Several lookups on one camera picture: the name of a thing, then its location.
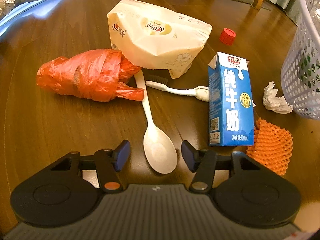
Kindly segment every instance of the red plastic bag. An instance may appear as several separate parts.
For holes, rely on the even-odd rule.
[[[60,95],[108,102],[115,97],[142,101],[144,89],[125,83],[141,67],[131,64],[119,50],[90,50],[70,59],[58,57],[43,64],[37,85]]]

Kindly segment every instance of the plastic spoon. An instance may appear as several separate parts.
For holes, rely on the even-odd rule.
[[[148,127],[143,138],[143,147],[150,166],[157,172],[168,174],[177,166],[176,149],[170,138],[152,120],[147,89],[142,71],[134,75],[138,88],[144,89],[142,106],[147,117]]]

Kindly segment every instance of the plastic basket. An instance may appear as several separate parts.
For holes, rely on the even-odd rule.
[[[320,119],[320,0],[299,2],[301,17],[281,69],[281,86],[297,114]]]

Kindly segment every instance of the crumpled tissue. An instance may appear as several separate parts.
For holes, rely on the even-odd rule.
[[[263,105],[266,109],[272,110],[278,114],[288,114],[293,110],[293,106],[289,106],[289,103],[285,100],[284,96],[276,97],[278,93],[277,89],[273,89],[275,83],[269,82],[269,85],[265,87],[263,94]]]

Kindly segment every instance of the spoon handle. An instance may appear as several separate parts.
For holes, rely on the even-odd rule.
[[[146,88],[146,84],[144,82],[142,70],[140,70],[137,74],[135,74],[134,78],[136,80],[137,87],[144,89],[144,97],[142,100],[142,106],[143,106],[144,112],[146,114],[148,124],[152,124],[153,120],[152,120],[152,115],[151,115],[151,109],[150,109],[147,88]]]

